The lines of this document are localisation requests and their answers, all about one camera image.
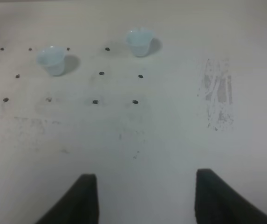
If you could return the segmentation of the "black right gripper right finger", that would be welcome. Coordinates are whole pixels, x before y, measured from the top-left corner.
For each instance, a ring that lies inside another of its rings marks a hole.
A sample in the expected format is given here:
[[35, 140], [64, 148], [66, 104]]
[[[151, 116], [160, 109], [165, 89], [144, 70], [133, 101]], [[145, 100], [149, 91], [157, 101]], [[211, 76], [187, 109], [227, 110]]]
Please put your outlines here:
[[211, 169], [196, 172], [194, 210], [198, 224], [267, 224], [265, 213]]

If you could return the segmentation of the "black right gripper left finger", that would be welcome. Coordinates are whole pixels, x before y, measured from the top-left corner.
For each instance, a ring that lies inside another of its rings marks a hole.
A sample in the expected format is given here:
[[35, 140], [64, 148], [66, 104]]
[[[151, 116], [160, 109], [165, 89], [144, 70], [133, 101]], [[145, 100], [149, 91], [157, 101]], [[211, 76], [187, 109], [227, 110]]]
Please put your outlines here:
[[97, 224], [99, 201], [95, 174], [81, 175], [38, 224]]

